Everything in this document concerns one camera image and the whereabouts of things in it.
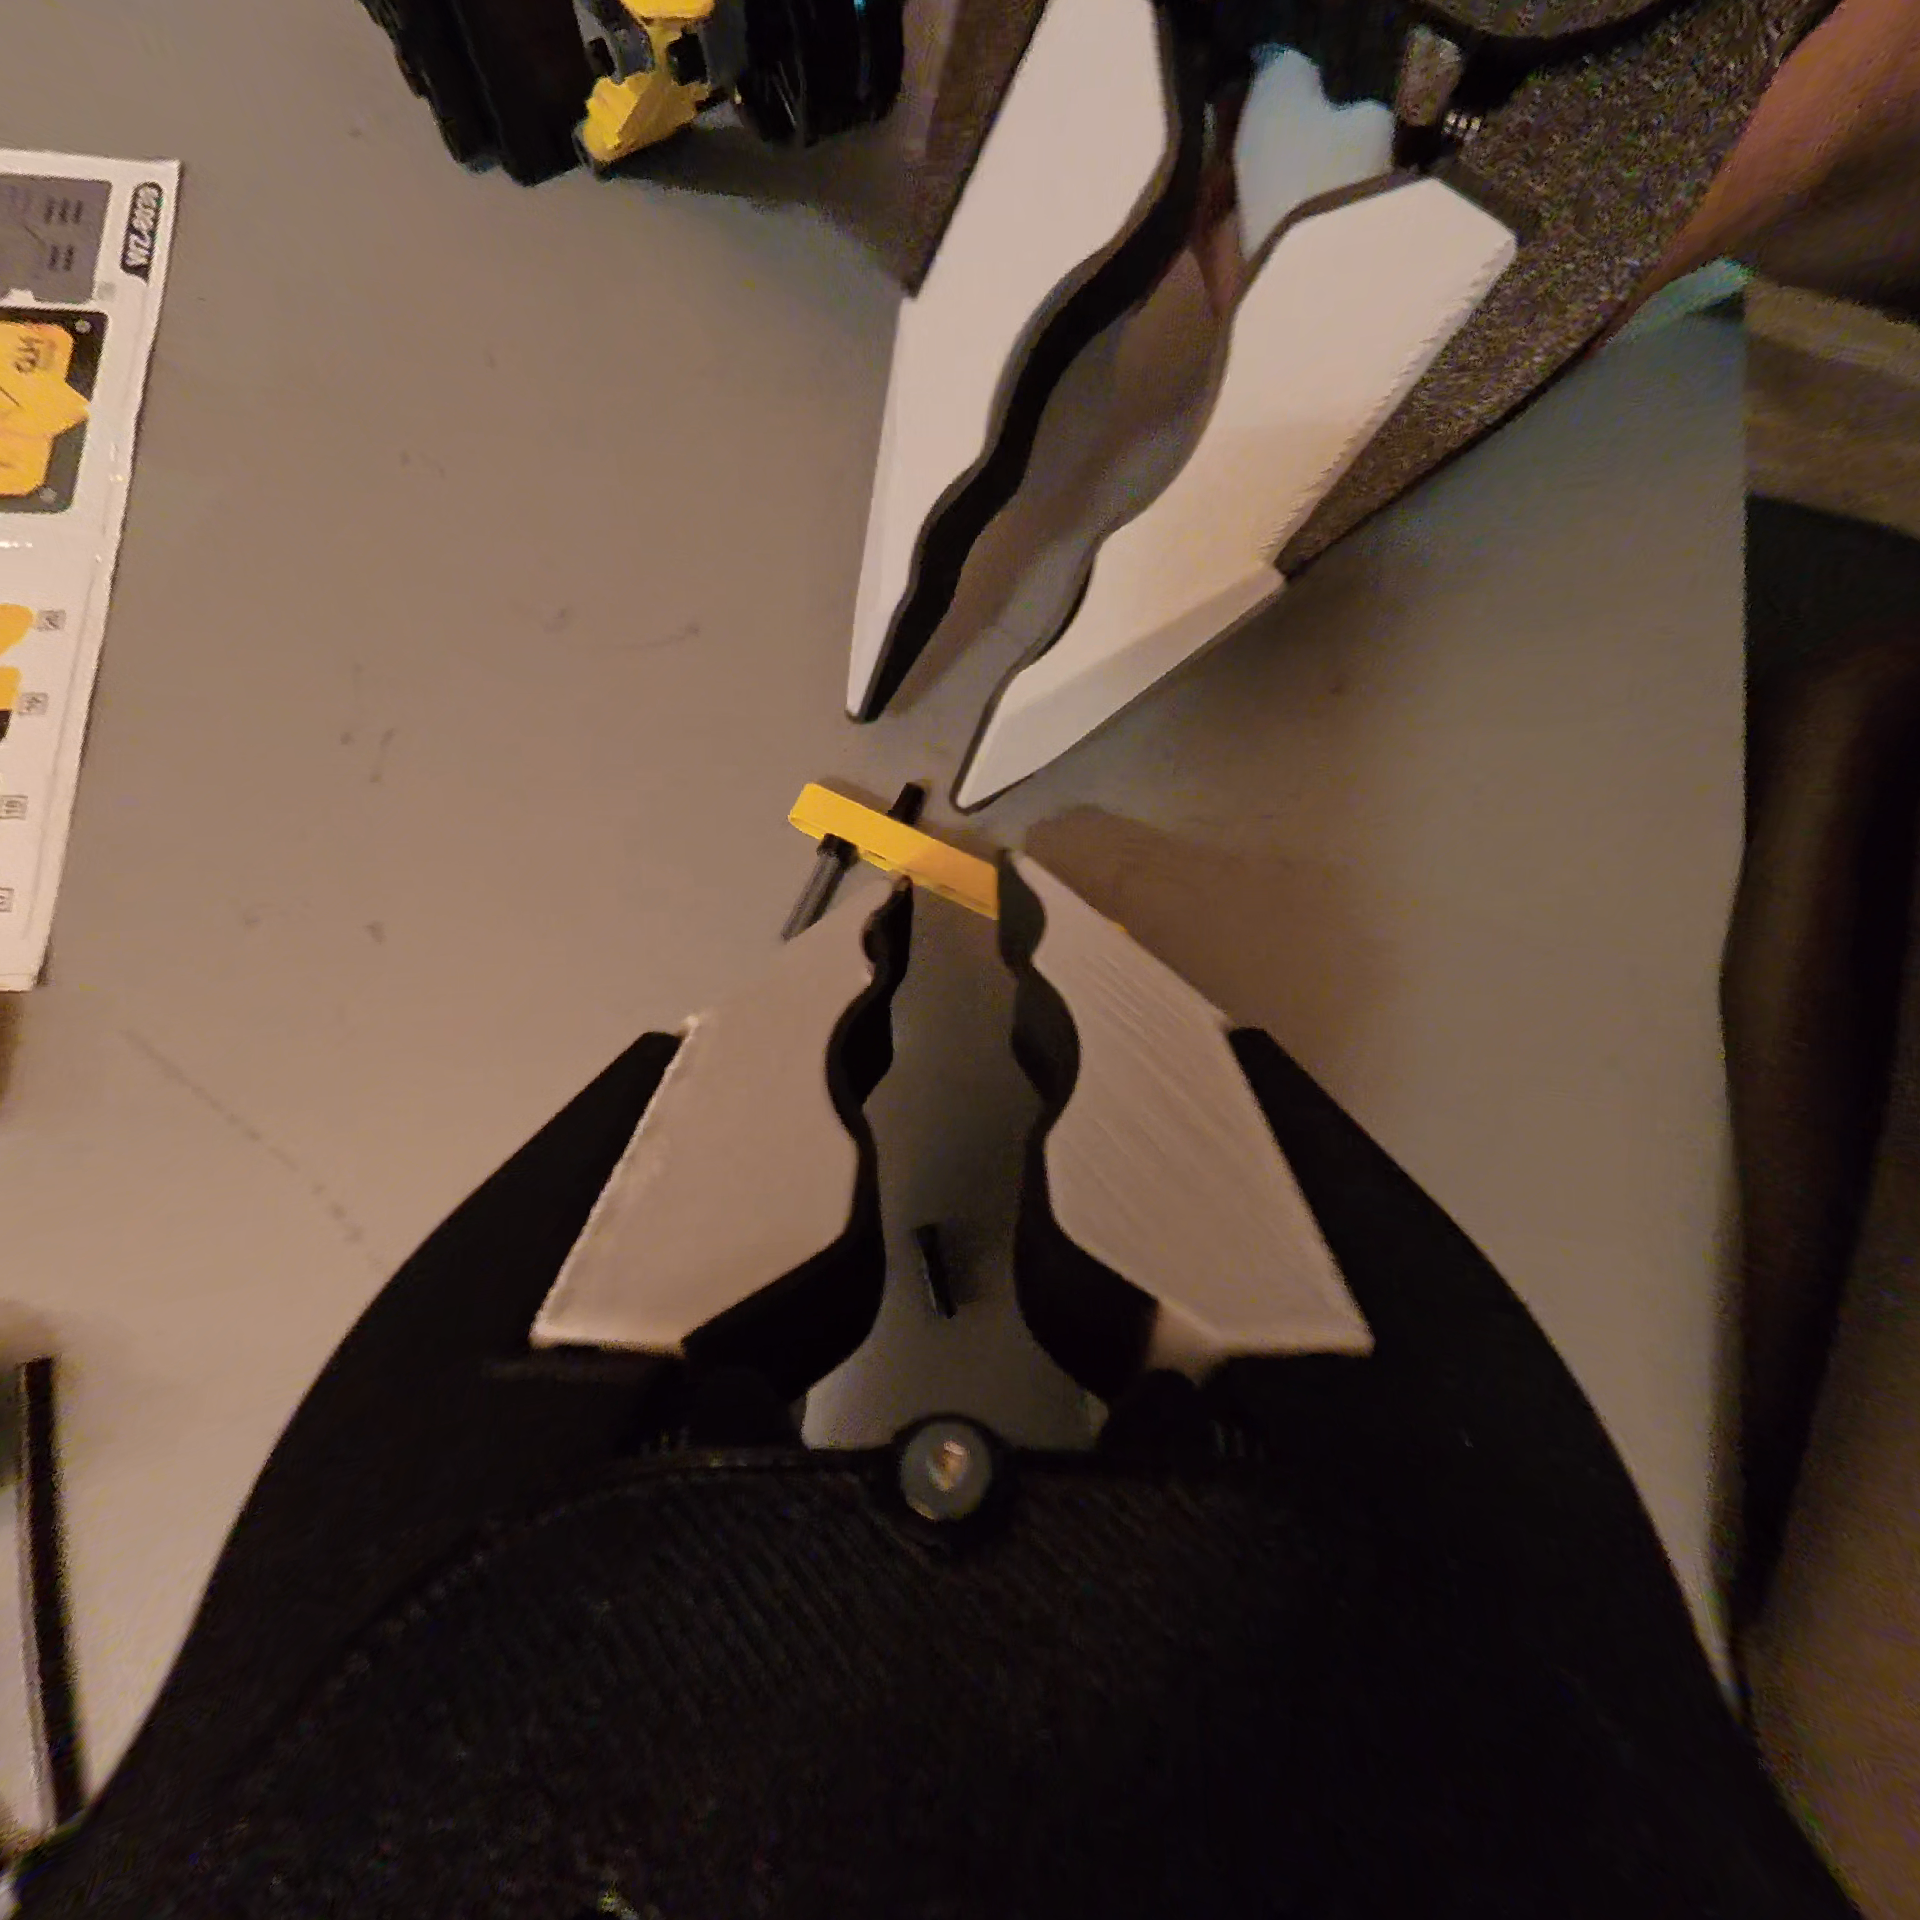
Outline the thick black rod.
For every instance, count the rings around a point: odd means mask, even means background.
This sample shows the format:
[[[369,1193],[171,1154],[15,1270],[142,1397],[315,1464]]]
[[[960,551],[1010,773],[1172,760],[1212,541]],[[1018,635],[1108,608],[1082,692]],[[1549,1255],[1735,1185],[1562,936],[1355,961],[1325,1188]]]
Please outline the thick black rod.
[[[15,1364],[12,1403],[30,1710],[48,1833],[57,1834],[86,1814],[89,1791],[62,1504],[57,1361],[53,1354]]]

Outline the person's right hand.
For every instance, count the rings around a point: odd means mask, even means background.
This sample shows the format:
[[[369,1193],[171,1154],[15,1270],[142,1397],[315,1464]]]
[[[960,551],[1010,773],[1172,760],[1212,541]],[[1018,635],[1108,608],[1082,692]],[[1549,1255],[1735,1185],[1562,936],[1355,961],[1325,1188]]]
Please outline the person's right hand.
[[[1710,257],[1916,314],[1916,2],[1837,2],[1805,37],[1642,294]]]

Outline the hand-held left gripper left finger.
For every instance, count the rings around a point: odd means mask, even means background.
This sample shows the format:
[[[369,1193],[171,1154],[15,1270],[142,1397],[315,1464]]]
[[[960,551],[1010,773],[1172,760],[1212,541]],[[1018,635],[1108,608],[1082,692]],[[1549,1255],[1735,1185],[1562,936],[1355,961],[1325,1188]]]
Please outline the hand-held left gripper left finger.
[[[694,1013],[545,1293],[533,1349],[849,1354],[885,1282],[864,1121],[891,1066],[915,890],[864,877]]]

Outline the yellow sticker sheet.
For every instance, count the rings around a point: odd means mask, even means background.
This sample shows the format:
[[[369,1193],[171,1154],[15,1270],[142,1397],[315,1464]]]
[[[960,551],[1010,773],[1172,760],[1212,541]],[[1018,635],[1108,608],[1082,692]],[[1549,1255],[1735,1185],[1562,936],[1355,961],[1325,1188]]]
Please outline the yellow sticker sheet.
[[[53,940],[176,212],[173,160],[3,150],[8,996]]]

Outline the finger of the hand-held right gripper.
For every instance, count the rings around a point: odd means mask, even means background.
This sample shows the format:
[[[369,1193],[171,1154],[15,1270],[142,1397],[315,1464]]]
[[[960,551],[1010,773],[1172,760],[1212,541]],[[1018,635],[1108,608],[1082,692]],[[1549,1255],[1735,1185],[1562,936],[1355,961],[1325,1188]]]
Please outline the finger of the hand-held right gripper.
[[[1278,50],[1234,134],[1237,298],[1172,481],[1108,532],[1056,635],[980,713],[977,814],[1268,610],[1279,556],[1517,257],[1517,214],[1443,165],[1390,170],[1395,112],[1332,105]]]
[[[1167,2],[1048,2],[900,311],[857,557],[844,715],[875,723],[1018,494],[1052,388],[1135,302],[1189,183]]]

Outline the yellow toy vehicle model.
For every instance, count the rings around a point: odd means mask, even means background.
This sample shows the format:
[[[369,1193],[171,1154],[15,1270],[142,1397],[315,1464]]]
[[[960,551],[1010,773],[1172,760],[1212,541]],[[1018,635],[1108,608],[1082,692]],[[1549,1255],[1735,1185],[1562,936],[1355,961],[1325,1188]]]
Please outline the yellow toy vehicle model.
[[[361,2],[466,170],[607,175],[732,114],[781,153],[885,120],[900,2]]]

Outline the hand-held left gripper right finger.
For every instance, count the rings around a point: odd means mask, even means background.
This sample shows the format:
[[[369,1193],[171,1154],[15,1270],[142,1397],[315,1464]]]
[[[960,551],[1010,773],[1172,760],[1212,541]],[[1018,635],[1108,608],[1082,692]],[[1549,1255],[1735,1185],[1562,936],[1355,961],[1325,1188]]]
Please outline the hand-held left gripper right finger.
[[[1245,1033],[1030,856],[1000,861],[1000,958],[1037,1094],[1014,1303],[1045,1354],[1108,1408],[1153,1373],[1372,1354]]]

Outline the yellow thin beam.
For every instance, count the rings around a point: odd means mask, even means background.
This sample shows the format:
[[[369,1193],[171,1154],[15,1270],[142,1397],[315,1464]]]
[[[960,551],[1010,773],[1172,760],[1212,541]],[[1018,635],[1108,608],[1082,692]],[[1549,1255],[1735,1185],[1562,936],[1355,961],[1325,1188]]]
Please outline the yellow thin beam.
[[[985,922],[1000,916],[996,865],[922,826],[836,793],[826,782],[803,782],[788,819],[816,841],[844,841],[857,861],[885,876],[905,877]]]

